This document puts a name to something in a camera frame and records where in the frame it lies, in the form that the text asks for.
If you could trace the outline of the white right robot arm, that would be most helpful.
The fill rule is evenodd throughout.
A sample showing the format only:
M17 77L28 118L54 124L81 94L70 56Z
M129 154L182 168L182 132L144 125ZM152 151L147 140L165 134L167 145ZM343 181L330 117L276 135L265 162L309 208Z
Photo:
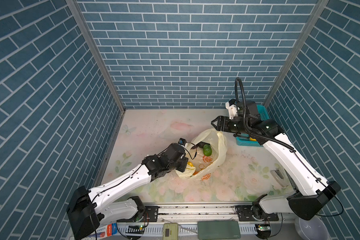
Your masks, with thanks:
M255 139L269 151L284 168L294 192L285 197L264 194L253 202L252 212L257 219L266 214L294 213L309 221L341 190L335 181L328 181L293 147L279 124L271 119L262 120L253 101L246 103L230 100L226 103L229 116L218 116L212 126L221 132L242 134Z

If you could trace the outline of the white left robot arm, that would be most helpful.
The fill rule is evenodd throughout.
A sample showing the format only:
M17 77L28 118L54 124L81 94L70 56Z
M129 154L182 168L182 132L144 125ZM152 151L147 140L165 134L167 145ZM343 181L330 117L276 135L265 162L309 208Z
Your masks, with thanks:
M76 240L96 233L97 229L118 220L139 220L145 206L139 197L116 201L132 190L164 177L173 170L184 172L187 158L185 140L170 144L159 154L146 156L131 171L106 184L87 189L78 187L69 201L67 215Z

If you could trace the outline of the green lime toy fruit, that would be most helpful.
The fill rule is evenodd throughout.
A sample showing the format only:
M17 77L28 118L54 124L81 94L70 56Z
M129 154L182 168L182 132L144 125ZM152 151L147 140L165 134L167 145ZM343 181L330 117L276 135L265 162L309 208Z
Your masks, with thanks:
M209 145L209 144L203 145L203 154L204 154L204 156L209 157L209 156L212 155L212 153L213 153L213 150L212 150L211 145Z

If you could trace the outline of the yellow printed plastic bag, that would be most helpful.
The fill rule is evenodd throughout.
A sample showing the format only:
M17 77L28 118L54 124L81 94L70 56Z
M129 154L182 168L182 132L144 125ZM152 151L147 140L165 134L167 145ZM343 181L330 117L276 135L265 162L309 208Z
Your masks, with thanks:
M184 172L176 171L184 180L208 180L223 165L228 151L227 138L215 129L205 130L185 144L188 163Z

